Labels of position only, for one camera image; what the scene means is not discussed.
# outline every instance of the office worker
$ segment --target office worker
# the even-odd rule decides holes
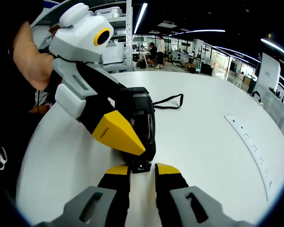
[[[150,43],[148,51],[151,52],[151,54],[148,56],[147,62],[149,64],[155,64],[154,60],[157,56],[157,48],[155,47],[155,44],[153,42]]]
[[[162,69],[163,67],[163,54],[165,52],[165,42],[162,35],[158,35],[159,45],[158,45],[158,52],[157,52],[157,67],[155,69]]]

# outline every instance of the desk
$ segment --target desk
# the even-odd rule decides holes
[[[148,64],[147,64],[147,60],[146,60],[146,57],[145,55],[148,55],[150,54],[149,51],[133,51],[133,54],[143,54],[143,57],[144,57],[144,60],[145,60],[145,64],[146,64],[146,67],[148,68]]]
[[[157,153],[150,173],[131,174],[126,226],[157,227],[154,163],[178,168],[235,220],[257,223],[284,184],[284,136],[266,111],[228,81],[201,75],[139,71],[114,74],[128,87],[146,87],[152,100],[184,94],[178,110],[156,109]],[[274,193],[266,201],[264,184],[250,152],[225,114],[234,114],[265,151]],[[36,224],[62,214],[67,201],[105,171],[123,163],[118,152],[94,140],[82,124],[55,104],[39,123],[25,154],[17,206]]]
[[[182,56],[183,56],[184,63],[189,63],[189,59],[195,59],[193,56],[190,56],[188,54],[182,54]]]

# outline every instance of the yellow camera lens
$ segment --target yellow camera lens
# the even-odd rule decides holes
[[[104,28],[102,29],[95,37],[94,45],[100,46],[109,38],[109,29]]]

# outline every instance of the white robot head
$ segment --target white robot head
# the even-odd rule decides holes
[[[111,39],[114,29],[103,16],[94,16],[78,3],[60,17],[60,28],[49,51],[69,61],[96,62]]]

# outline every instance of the cardboard box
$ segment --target cardboard box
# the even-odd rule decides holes
[[[185,71],[186,71],[186,72],[189,72],[189,68],[190,68],[190,67],[195,67],[195,64],[186,63],[186,64],[185,64]]]

